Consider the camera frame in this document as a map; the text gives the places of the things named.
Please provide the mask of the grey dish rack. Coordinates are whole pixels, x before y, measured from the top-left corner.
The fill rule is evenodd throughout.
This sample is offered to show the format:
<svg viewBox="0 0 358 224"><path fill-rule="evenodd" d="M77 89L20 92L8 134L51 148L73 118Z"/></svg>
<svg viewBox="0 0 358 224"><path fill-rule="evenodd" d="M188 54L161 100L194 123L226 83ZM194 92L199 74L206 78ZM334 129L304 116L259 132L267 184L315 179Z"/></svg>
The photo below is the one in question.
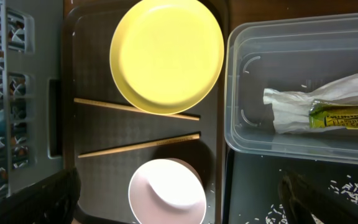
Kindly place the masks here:
<svg viewBox="0 0 358 224"><path fill-rule="evenodd" d="M62 1L0 0L0 201L63 167Z"/></svg>

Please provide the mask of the dark brown serving tray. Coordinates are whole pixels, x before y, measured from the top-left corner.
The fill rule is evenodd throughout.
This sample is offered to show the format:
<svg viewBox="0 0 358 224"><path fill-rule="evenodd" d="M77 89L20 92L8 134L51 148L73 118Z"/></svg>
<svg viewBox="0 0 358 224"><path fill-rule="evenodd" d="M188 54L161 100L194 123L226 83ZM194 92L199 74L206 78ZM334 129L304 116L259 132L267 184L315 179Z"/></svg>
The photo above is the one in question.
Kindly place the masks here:
<svg viewBox="0 0 358 224"><path fill-rule="evenodd" d="M221 223L223 212L224 77L184 115L199 121L75 103L74 98L125 104L109 66L114 30L133 1L75 1L62 32L63 156L76 167L80 223L135 223L128 186L135 170L152 159L177 158L195 168L207 200L205 223ZM80 154L199 133L197 140L135 151L78 158Z"/></svg>

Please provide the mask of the black rectangular tray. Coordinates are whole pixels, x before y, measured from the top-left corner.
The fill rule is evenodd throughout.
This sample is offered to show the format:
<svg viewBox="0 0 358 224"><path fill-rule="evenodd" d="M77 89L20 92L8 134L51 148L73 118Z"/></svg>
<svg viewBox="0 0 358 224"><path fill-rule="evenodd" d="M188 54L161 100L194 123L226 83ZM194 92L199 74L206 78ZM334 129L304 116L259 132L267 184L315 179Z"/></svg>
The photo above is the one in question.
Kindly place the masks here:
<svg viewBox="0 0 358 224"><path fill-rule="evenodd" d="M278 196L284 172L302 175L324 193L351 203L358 213L358 165L229 150L226 161L224 223L286 223Z"/></svg>

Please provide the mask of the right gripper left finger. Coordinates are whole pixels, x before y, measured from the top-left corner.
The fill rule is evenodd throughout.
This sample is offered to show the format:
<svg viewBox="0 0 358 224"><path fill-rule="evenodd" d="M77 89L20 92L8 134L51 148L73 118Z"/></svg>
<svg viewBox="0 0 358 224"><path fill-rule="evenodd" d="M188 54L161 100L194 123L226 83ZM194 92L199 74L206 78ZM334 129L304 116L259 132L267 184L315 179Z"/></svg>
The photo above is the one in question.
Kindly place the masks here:
<svg viewBox="0 0 358 224"><path fill-rule="evenodd" d="M71 223L80 191L77 169L61 170L0 201L0 224Z"/></svg>

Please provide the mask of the spilled rice pile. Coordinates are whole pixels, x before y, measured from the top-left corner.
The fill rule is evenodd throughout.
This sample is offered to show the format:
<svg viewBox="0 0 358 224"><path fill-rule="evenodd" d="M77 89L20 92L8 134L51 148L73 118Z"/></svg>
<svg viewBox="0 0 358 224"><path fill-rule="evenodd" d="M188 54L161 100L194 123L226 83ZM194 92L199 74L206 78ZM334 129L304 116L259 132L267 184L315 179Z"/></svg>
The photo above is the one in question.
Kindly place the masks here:
<svg viewBox="0 0 358 224"><path fill-rule="evenodd" d="M358 165L314 162L274 164L264 162L237 168L232 185L231 223L288 223L278 196L278 183L286 171L303 175L330 197L358 206Z"/></svg>

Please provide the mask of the lower wooden chopstick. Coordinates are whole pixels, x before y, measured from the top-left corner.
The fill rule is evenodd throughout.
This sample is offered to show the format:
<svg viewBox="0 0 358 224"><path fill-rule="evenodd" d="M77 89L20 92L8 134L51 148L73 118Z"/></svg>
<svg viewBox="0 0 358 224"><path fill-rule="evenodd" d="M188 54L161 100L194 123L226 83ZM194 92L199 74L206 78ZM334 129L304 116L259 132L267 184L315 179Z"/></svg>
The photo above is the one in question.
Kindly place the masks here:
<svg viewBox="0 0 358 224"><path fill-rule="evenodd" d="M174 138L167 138L167 139L161 139L161 140L156 140L156 141L149 141L149 142L145 142L145 143L132 144L132 145L128 145L128 146L104 149L101 151L87 152L84 154L80 154L78 156L78 158L103 156L106 154L135 151L135 150L143 149L143 148L147 148L147 147L163 146L163 145L168 145L168 144L175 144L178 142L192 141L192 140L199 139L200 136L201 135L199 133L196 133L196 134L190 134L190 135L186 135L186 136L178 136L178 137L174 137Z"/></svg>

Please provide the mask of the pink bowl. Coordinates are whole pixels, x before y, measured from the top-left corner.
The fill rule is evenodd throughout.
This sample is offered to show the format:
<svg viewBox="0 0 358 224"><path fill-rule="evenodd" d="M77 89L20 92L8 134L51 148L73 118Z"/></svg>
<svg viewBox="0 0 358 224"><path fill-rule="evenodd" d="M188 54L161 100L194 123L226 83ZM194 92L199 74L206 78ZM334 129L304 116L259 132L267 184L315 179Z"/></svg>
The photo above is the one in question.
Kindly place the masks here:
<svg viewBox="0 0 358 224"><path fill-rule="evenodd" d="M202 224L206 216L201 177L181 159L154 159L141 165L129 182L128 200L141 224Z"/></svg>

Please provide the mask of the yellow plate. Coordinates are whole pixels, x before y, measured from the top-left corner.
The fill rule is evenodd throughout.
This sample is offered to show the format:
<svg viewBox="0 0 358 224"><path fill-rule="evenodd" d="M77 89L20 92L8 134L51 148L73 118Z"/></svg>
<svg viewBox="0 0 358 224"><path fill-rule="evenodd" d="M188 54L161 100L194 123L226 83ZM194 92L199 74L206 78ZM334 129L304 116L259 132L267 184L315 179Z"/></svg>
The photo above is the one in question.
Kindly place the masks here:
<svg viewBox="0 0 358 224"><path fill-rule="evenodd" d="M177 114L215 85L224 38L197 0L142 0L118 23L111 40L112 78L122 96L152 114Z"/></svg>

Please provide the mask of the upper wooden chopstick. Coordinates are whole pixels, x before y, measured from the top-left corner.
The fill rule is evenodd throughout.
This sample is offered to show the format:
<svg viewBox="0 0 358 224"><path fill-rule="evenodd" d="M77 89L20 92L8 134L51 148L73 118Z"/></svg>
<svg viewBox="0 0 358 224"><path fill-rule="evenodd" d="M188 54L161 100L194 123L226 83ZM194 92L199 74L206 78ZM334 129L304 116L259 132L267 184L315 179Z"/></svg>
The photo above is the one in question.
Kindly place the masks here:
<svg viewBox="0 0 358 224"><path fill-rule="evenodd" d="M110 108L110 109L115 109L115 110L124 110L124 111L148 114L148 112L142 111L142 110L135 108L133 106L119 105L119 104L107 103L107 102L102 102L102 101L87 100L87 99L82 99L82 98L74 98L73 101L75 103L84 104L84 105L91 105L91 106L98 106L98 107ZM193 121L200 120L199 117L183 115L183 114L163 114L162 116L171 117L171 118L179 118L179 119L187 119L187 120L193 120Z"/></svg>

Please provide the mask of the green orange snack wrapper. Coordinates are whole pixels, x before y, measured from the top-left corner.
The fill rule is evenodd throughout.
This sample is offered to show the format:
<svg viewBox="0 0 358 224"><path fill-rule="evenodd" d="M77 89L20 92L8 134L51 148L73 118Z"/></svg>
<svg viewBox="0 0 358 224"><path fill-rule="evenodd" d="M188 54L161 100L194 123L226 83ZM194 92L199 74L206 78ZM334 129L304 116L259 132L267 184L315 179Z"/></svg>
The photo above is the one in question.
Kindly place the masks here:
<svg viewBox="0 0 358 224"><path fill-rule="evenodd" d="M310 93L266 88L263 101L272 106L273 126L280 134L358 129L358 73Z"/></svg>

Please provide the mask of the clear plastic bin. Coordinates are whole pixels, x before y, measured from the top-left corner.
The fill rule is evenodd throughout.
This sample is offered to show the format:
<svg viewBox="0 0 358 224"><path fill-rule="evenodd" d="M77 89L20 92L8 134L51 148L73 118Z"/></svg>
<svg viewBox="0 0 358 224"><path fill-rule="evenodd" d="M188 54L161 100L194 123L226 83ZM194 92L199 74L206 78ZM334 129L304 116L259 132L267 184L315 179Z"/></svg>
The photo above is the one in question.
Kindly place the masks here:
<svg viewBox="0 0 358 224"><path fill-rule="evenodd" d="M250 22L227 41L225 139L235 151L358 164L358 130L279 134L267 88L309 93L358 73L358 13Z"/></svg>

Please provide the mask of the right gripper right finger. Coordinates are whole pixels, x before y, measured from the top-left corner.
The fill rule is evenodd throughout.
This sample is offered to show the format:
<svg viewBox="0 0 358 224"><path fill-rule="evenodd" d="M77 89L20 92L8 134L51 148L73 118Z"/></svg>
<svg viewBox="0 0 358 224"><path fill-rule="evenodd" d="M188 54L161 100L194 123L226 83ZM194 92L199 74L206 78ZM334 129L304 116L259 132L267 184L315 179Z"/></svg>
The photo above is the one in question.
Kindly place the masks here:
<svg viewBox="0 0 358 224"><path fill-rule="evenodd" d="M357 205L339 196L329 197L297 173L284 173L278 195L289 224L314 223L313 217L325 224L358 224Z"/></svg>

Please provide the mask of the wooden chopstick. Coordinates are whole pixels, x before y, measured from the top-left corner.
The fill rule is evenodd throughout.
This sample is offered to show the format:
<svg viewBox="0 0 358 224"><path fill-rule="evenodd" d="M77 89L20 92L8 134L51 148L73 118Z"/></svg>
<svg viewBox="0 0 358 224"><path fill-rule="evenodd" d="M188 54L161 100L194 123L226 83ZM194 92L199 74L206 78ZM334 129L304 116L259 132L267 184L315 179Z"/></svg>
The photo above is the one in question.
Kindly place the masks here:
<svg viewBox="0 0 358 224"><path fill-rule="evenodd" d="M163 145L168 145L168 144L175 144L178 142L192 141L192 140L199 139L200 136L201 135L199 133L196 133L196 134L190 134L190 135L186 135L186 136L178 136L178 137L174 137L174 138L167 138L167 139L161 139L161 140L156 140L156 141L149 141L149 142L145 142L145 143L132 144L132 145L128 145L128 146L104 149L101 151L87 152L84 154L80 154L78 156L78 158L103 156L106 154L135 151L135 150L143 149L143 148L147 148L147 147L163 146Z"/></svg>
<svg viewBox="0 0 358 224"><path fill-rule="evenodd" d="M75 103L84 104L84 105L91 105L91 106L98 106L98 107L110 108L110 109L115 109L115 110L124 110L124 111L148 114L148 112L142 111L142 110L135 108L133 106L119 105L119 104L107 103L107 102L102 102L102 101L87 100L87 99L82 99L82 98L74 98L73 101ZM171 118L179 118L179 119L187 119L187 120L193 120L193 121L200 120L199 117L183 115L183 114L163 114L162 116L171 117Z"/></svg>

